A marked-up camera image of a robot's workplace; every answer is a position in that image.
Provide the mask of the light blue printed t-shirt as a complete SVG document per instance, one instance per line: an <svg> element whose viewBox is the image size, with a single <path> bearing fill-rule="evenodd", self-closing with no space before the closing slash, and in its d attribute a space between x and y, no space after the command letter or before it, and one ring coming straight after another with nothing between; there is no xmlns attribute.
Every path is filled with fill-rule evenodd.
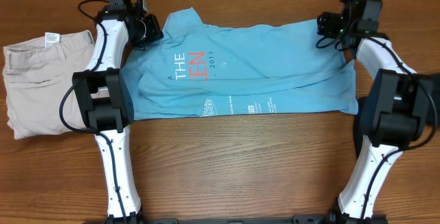
<svg viewBox="0 0 440 224"><path fill-rule="evenodd" d="M312 20L218 27L189 8L170 14L163 32L122 68L137 120L358 112L354 66L316 47Z"/></svg>

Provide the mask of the black Nike garment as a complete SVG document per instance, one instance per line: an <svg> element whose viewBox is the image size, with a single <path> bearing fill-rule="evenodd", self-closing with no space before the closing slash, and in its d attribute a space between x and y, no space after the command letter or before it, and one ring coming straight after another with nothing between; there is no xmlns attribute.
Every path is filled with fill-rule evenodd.
<svg viewBox="0 0 440 224"><path fill-rule="evenodd" d="M357 99L358 112L355 115L355 119L353 122L353 142L354 142L357 158L360 156L360 152L362 149L363 134L361 134L361 130L360 130L360 120L365 102L366 102L366 97L361 97Z"/></svg>

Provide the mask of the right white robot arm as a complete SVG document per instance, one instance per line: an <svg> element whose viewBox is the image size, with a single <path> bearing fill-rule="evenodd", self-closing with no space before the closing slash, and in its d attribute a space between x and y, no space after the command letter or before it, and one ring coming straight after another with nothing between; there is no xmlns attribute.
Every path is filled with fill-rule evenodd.
<svg viewBox="0 0 440 224"><path fill-rule="evenodd" d="M403 152L427 144L416 141L428 115L438 125L431 77L408 67L378 30L382 0L340 2L341 13L318 16L317 33L337 50L351 51L373 79L353 123L357 162L328 214L295 215L293 223L387 223L373 209L388 173Z"/></svg>

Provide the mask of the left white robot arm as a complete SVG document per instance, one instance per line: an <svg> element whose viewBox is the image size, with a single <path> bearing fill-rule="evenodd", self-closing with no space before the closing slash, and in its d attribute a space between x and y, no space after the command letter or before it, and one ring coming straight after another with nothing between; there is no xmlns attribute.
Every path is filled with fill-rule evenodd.
<svg viewBox="0 0 440 224"><path fill-rule="evenodd" d="M121 67L127 45L144 49L163 38L145 0L107 0L93 17L96 45L89 64L72 84L86 132L95 136L107 185L106 223L143 223L129 148L134 107Z"/></svg>

